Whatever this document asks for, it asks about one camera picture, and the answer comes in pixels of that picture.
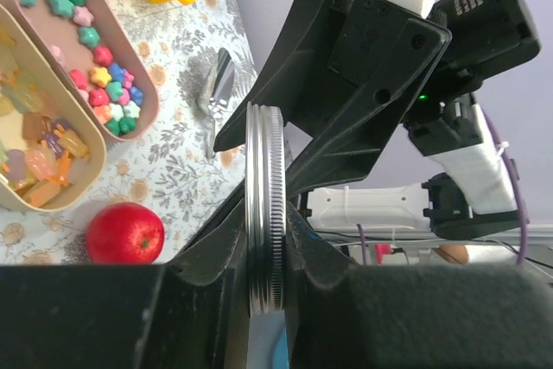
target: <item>purple gummy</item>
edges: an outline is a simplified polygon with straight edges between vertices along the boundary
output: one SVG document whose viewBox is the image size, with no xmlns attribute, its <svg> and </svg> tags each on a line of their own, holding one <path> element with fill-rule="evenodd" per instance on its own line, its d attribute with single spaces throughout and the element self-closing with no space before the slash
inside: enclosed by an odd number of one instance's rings
<svg viewBox="0 0 553 369">
<path fill-rule="evenodd" d="M 73 127 L 64 118 L 57 118 L 52 122 L 52 128 L 55 129 L 58 125 L 64 128 L 64 130 L 72 130 Z"/>
<path fill-rule="evenodd" d="M 110 73 L 112 81 L 118 81 L 121 84 L 124 83 L 124 69 L 116 62 L 113 62 L 107 67 L 107 72 Z"/>
<path fill-rule="evenodd" d="M 9 181 L 22 181 L 27 176 L 27 167 L 25 165 L 25 153 L 21 150 L 8 150 L 6 151 L 8 156 L 9 172 L 4 172 L 4 175 Z"/>
<path fill-rule="evenodd" d="M 144 94 L 135 86 L 132 86 L 129 90 L 130 99 L 135 102 L 136 105 L 142 105 L 144 101 Z"/>
<path fill-rule="evenodd" d="M 59 159 L 63 155 L 63 148 L 58 144 L 59 138 L 54 133 L 46 133 L 44 140 L 48 147 L 55 153 L 55 158 Z"/>
</svg>

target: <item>table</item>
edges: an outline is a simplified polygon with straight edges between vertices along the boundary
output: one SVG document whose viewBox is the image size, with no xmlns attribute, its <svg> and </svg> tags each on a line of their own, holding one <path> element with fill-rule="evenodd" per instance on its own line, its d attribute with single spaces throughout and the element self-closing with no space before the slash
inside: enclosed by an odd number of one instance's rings
<svg viewBox="0 0 553 369">
<path fill-rule="evenodd" d="M 191 6 L 106 1 L 158 88 L 159 117 L 139 140 L 108 146 L 104 173 L 72 208 L 52 214 L 0 210 L 2 264 L 88 262 L 86 224 L 123 200 L 162 218 L 167 234 L 158 262 L 168 261 L 244 177 L 243 148 L 205 158 L 209 123 L 194 110 L 219 48 L 230 52 L 236 66 L 230 110 L 257 76 L 236 0 L 196 0 Z"/>
</svg>

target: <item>floral tablecloth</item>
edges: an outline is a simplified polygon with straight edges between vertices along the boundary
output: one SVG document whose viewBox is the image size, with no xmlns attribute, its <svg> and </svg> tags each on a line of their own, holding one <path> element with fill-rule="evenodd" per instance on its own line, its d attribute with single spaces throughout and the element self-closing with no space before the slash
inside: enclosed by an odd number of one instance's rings
<svg viewBox="0 0 553 369">
<path fill-rule="evenodd" d="M 159 118 L 144 136 L 109 148 L 99 181 L 72 208 L 56 214 L 0 210 L 0 264 L 88 261 L 85 228 L 103 207 L 132 200 L 156 212 L 167 231 L 159 261 L 171 259 L 244 177 L 242 148 L 204 156 L 209 124 L 194 110 L 216 51 L 236 65 L 233 109 L 256 74 L 236 0 L 154 5 L 106 0 L 157 85 Z"/>
</svg>

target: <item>metal jar lid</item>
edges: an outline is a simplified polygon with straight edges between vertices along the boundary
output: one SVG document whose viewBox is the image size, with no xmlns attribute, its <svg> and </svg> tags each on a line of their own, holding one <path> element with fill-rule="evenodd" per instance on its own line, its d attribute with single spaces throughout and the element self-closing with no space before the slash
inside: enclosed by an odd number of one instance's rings
<svg viewBox="0 0 553 369">
<path fill-rule="evenodd" d="M 283 116 L 278 107 L 248 104 L 245 228 L 250 315 L 283 309 L 286 184 Z"/>
</svg>

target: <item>purple cable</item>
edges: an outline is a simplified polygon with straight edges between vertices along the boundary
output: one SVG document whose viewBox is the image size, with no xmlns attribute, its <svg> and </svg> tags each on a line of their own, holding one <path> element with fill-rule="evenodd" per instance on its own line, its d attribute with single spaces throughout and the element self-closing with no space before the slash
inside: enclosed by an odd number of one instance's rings
<svg viewBox="0 0 553 369">
<path fill-rule="evenodd" d="M 496 146 L 501 145 L 501 139 L 499 134 L 495 129 L 495 126 L 492 123 L 492 120 L 482 111 L 484 118 L 486 119 L 487 127 L 492 134 L 493 142 Z M 520 222 L 520 248 L 518 250 L 517 264 L 523 264 L 526 259 L 526 248 L 528 246 L 528 218 L 526 216 L 526 210 L 524 209 L 524 202 L 522 200 L 522 194 L 520 192 L 520 186 L 518 185 L 517 173 L 515 172 L 515 167 L 512 164 L 511 159 L 507 155 L 507 152 L 503 150 L 501 155 L 503 163 L 507 168 L 507 174 L 512 184 L 512 192 L 515 196 L 515 203 L 517 204 L 518 211 L 518 221 Z"/>
<path fill-rule="evenodd" d="M 357 224 L 357 229 L 359 230 L 359 237 L 361 238 L 361 256 L 363 258 L 363 265 L 366 265 L 366 241 L 365 241 L 365 232 L 363 231 L 363 226 Z"/>
</svg>

